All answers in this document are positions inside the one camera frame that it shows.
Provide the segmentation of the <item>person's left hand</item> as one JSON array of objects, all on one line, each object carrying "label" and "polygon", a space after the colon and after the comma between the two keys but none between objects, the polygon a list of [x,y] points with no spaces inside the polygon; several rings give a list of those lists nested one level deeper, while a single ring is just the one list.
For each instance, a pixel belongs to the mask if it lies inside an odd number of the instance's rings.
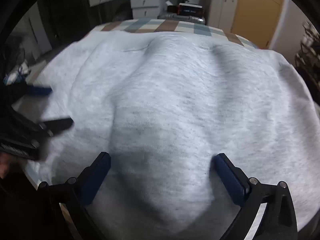
[{"label": "person's left hand", "polygon": [[7,153],[0,154],[0,177],[3,179],[9,171],[12,156]]}]

